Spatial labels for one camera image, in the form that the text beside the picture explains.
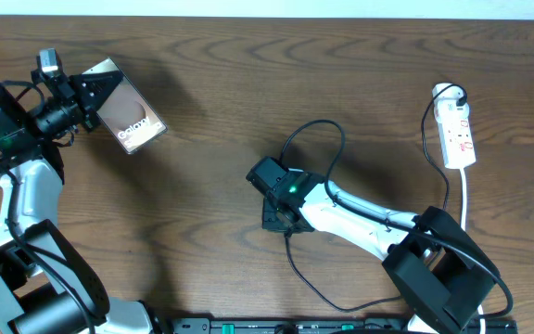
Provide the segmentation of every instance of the power strip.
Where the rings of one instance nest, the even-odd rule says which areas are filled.
[[[449,84],[437,84],[432,90],[432,96]],[[469,104],[457,106],[457,100],[463,95],[463,90],[454,86],[434,101],[434,117],[438,123],[442,157],[444,166],[449,169],[462,169],[476,161],[469,123]]]

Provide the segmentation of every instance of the wooden table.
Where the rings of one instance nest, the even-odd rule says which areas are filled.
[[[419,122],[434,84],[448,81],[466,87],[472,109],[468,233],[513,292],[520,332],[534,333],[534,22],[0,17],[0,80],[29,80],[52,46],[67,74],[112,57],[171,127],[132,156],[104,129],[62,150],[60,229],[110,295],[171,316],[407,315],[403,302],[352,315],[321,302],[290,270],[283,237],[261,230],[261,195],[245,176],[297,127],[330,118],[348,133],[338,184],[398,210],[439,206],[444,185]],[[323,173],[338,141],[331,127],[307,131],[288,162]],[[447,175],[458,217],[459,175]],[[397,294],[380,262],[341,238],[291,243],[300,270],[340,305]],[[484,306],[503,308],[499,289]]]

